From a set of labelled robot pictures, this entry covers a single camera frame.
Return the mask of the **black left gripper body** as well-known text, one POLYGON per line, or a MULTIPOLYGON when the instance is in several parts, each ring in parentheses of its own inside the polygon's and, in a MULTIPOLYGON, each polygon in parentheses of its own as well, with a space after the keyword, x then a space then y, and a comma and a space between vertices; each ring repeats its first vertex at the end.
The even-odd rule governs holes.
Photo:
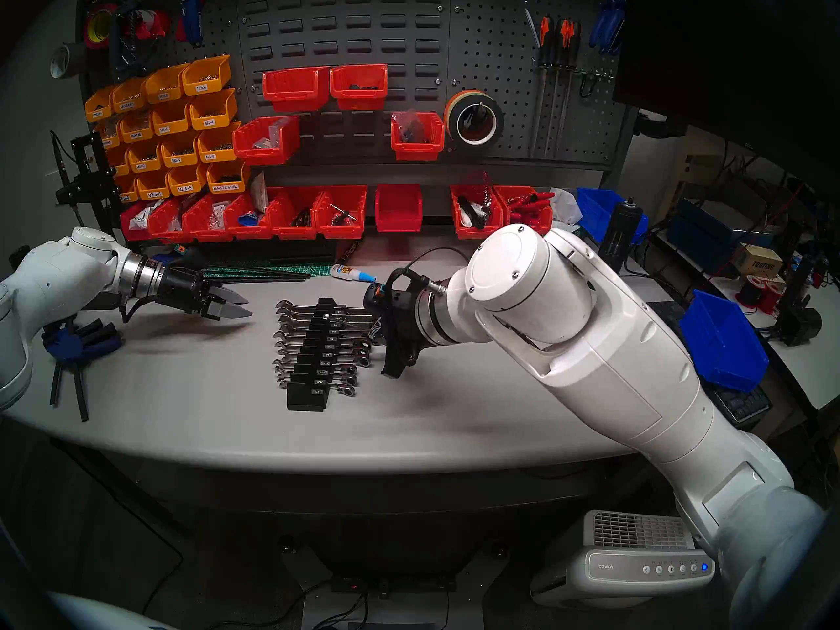
POLYGON ((206 280, 194 270, 165 268, 157 287, 157 303, 187 314, 220 319, 223 298, 213 291, 220 287, 217 281, 206 280))

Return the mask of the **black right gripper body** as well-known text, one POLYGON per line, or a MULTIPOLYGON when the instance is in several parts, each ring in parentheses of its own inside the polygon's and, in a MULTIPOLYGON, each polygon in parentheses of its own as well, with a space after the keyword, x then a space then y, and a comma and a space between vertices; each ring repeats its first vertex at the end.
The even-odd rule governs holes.
POLYGON ((391 287, 386 292, 380 282, 370 283, 366 289, 366 312, 374 322, 387 328, 387 345, 396 340, 407 350, 427 347, 427 339, 417 323, 417 300, 427 287, 426 277, 410 277, 405 290, 391 287))

